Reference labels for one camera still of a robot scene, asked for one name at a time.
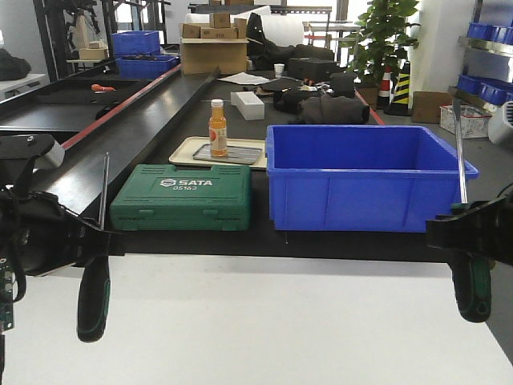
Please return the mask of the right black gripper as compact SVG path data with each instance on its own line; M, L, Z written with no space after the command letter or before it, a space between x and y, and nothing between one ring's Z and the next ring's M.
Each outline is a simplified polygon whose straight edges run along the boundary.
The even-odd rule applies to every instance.
M426 243L512 266L512 192L492 201L453 204L426 222Z

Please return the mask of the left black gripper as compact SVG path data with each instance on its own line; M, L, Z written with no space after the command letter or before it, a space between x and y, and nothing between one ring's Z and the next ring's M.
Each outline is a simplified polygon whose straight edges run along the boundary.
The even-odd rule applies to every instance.
M56 195L31 192L21 199L1 192L1 257L17 261L25 274L46 275L96 257L123 255L123 234L67 211Z

